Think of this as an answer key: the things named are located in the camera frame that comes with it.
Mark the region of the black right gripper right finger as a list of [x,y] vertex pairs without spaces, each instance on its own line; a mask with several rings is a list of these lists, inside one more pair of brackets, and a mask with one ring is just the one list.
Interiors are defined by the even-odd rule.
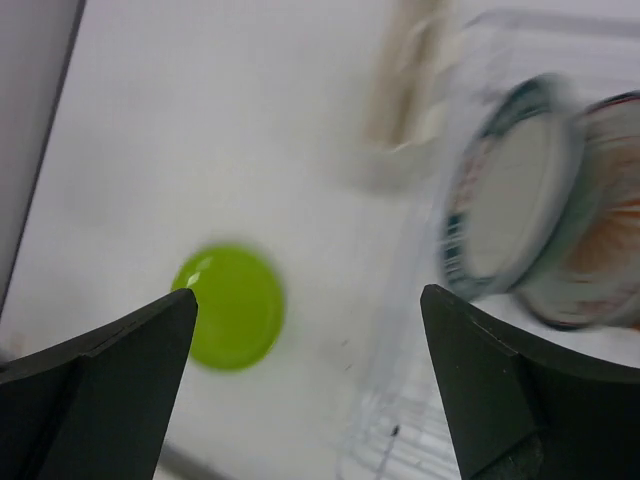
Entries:
[[435,284],[420,305],[462,478],[638,478],[638,369],[537,337]]

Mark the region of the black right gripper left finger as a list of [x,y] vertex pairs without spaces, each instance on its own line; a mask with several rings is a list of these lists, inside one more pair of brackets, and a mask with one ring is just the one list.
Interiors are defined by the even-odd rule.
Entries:
[[2,478],[152,478],[195,323],[179,289],[2,365]]

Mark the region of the orange sunburst pattern plate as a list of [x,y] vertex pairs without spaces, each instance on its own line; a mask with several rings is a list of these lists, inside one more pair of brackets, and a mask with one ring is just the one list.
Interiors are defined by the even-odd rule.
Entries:
[[639,325],[639,94],[591,105],[581,177],[558,230],[561,253],[515,294],[561,330]]

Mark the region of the green plastic plate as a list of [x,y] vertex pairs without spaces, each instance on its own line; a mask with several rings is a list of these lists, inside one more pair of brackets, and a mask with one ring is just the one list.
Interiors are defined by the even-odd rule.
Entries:
[[234,372],[260,362],[285,324],[286,291],[268,257],[233,241],[193,252],[171,289],[190,289],[198,304],[190,357],[217,371]]

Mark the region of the large teal rimmed white plate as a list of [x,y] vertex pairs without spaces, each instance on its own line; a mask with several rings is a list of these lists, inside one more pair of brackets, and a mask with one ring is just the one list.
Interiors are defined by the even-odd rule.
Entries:
[[568,80],[544,73],[505,93],[458,155],[438,226],[442,281],[474,301],[506,293],[553,247],[584,152]]

